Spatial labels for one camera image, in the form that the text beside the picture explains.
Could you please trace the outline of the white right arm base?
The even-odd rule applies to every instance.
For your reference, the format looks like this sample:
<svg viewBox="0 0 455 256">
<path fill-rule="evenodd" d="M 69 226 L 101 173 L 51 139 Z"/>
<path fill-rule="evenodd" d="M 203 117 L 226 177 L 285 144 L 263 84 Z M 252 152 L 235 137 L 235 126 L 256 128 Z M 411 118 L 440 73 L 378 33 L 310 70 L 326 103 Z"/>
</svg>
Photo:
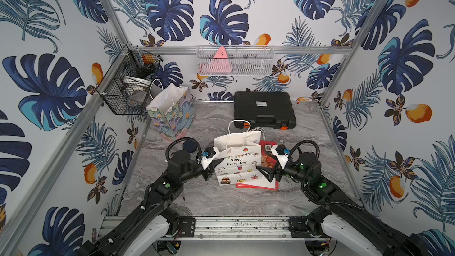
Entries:
<svg viewBox="0 0 455 256">
<path fill-rule="evenodd" d="M 325 234 L 334 238 L 361 256 L 381 256 L 380 251 L 346 220 L 318 207 L 306 217 L 306 226 L 312 235 Z"/>
</svg>

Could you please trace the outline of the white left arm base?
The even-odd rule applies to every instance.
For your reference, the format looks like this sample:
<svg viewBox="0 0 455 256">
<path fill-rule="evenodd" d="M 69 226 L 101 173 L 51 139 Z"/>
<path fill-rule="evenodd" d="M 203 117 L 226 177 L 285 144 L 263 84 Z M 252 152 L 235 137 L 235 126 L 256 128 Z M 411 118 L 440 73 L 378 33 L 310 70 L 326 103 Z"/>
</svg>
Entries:
<svg viewBox="0 0 455 256">
<path fill-rule="evenodd" d="M 150 221 L 138 237 L 128 246 L 124 256 L 140 256 L 154 242 L 162 237 L 174 237 L 178 231 L 180 215 L 167 208 L 161 215 Z"/>
</svg>

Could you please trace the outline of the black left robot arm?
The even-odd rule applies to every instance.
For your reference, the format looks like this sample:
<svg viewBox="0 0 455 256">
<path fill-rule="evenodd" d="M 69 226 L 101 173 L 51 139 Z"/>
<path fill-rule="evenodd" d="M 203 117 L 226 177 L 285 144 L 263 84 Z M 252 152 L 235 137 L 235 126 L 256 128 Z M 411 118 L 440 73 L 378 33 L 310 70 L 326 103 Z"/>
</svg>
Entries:
<svg viewBox="0 0 455 256">
<path fill-rule="evenodd" d="M 171 153 L 171 149 L 180 142 L 190 141 L 196 145 L 196 158 L 182 149 Z M 165 151 L 167 169 L 145 189 L 140 205 L 108 234 L 95 244 L 87 241 L 77 251 L 78 256 L 123 256 L 139 240 L 140 234 L 154 222 L 183 192 L 187 181 L 202 176 L 209 180 L 215 168 L 223 161 L 216 147 L 201 149 L 192 137 L 183 137 L 172 142 Z"/>
</svg>

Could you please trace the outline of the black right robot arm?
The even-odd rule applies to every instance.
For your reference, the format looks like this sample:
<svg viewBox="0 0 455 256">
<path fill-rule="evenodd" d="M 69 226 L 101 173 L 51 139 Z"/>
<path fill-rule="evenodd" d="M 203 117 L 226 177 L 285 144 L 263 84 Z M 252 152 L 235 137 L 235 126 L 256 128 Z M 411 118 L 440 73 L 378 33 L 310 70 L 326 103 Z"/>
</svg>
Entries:
<svg viewBox="0 0 455 256">
<path fill-rule="evenodd" d="M 288 177 L 299 183 L 305 197 L 317 205 L 303 219 L 301 228 L 307 233 L 335 239 L 363 256 L 429 255 L 423 237 L 386 225 L 323 176 L 316 142 L 303 140 L 291 149 L 273 145 L 269 156 L 276 160 L 274 168 L 257 170 L 269 182 Z"/>
</svg>

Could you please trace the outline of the white happy paper bag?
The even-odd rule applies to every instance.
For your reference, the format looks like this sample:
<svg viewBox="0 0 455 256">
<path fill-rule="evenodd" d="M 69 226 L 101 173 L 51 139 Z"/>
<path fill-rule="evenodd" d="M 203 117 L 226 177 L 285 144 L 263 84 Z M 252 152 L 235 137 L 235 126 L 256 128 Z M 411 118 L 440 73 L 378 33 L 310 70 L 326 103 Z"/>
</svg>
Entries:
<svg viewBox="0 0 455 256">
<path fill-rule="evenodd" d="M 244 132 L 216 137 L 213 145 L 219 150 L 222 162 L 216 166 L 215 173 L 219 186 L 236 184 L 255 184 L 262 179 L 257 167 L 261 164 L 260 131 L 252 131 L 251 123 L 238 121 Z"/>
</svg>

